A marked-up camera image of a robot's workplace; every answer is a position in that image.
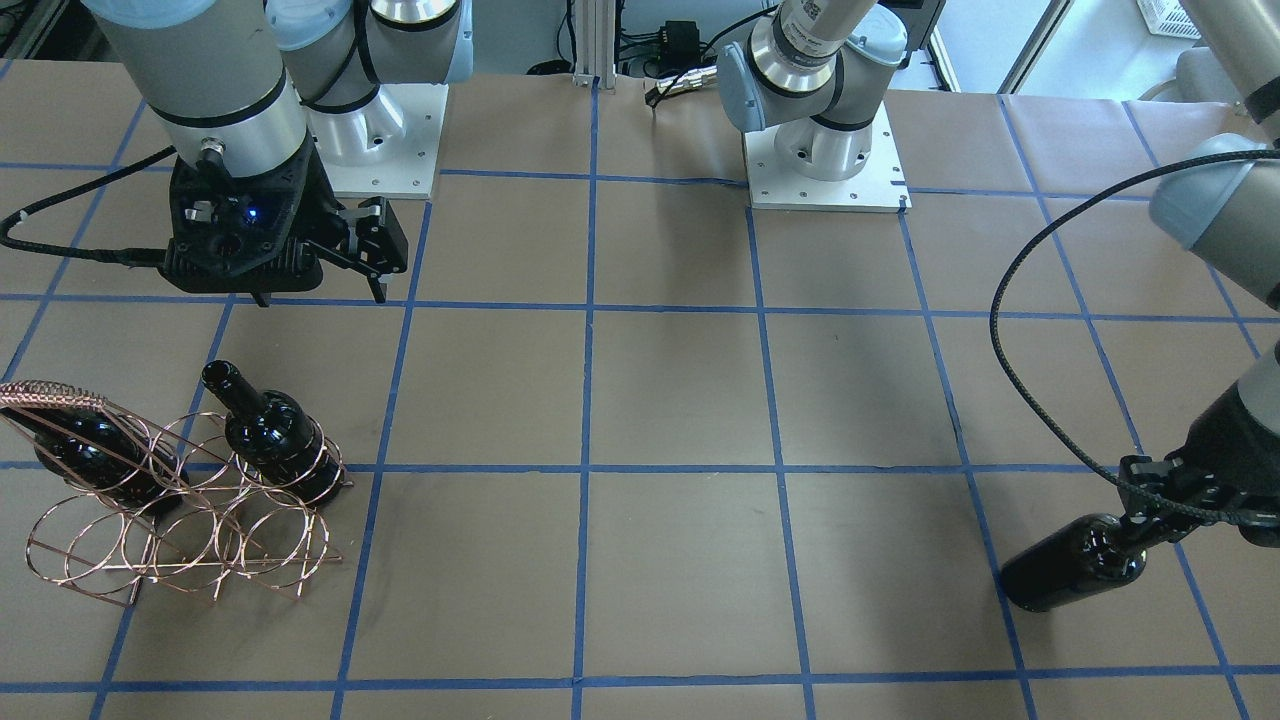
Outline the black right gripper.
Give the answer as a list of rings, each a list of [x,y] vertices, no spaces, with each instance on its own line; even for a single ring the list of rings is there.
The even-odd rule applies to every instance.
[[[300,256],[302,266],[320,260],[360,272],[366,277],[376,304],[387,302],[394,275],[410,265],[406,233],[390,200],[374,196],[357,208],[323,195],[305,195],[300,201]]]

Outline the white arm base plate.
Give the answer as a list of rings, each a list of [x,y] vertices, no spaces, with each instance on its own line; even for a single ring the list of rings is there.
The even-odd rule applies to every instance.
[[[308,109],[335,196],[431,200],[449,91],[448,85],[384,85],[353,111]]]
[[[884,104],[855,131],[804,118],[744,136],[750,205],[756,210],[910,210],[913,201]]]

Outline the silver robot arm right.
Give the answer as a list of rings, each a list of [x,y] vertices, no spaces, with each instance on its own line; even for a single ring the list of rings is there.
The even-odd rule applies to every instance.
[[[332,264],[384,304],[410,265],[390,202],[343,205],[329,167],[404,142],[392,85],[443,86],[474,70],[468,1],[90,1],[118,59],[169,136],[165,249],[96,249],[96,263],[152,268],[188,293],[268,306]]]

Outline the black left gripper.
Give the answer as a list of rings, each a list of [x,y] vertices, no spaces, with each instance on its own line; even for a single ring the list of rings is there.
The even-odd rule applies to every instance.
[[[1124,456],[1120,478],[1206,511],[1277,515],[1277,432],[1257,420],[1231,386],[1190,424],[1180,448],[1162,462]]]

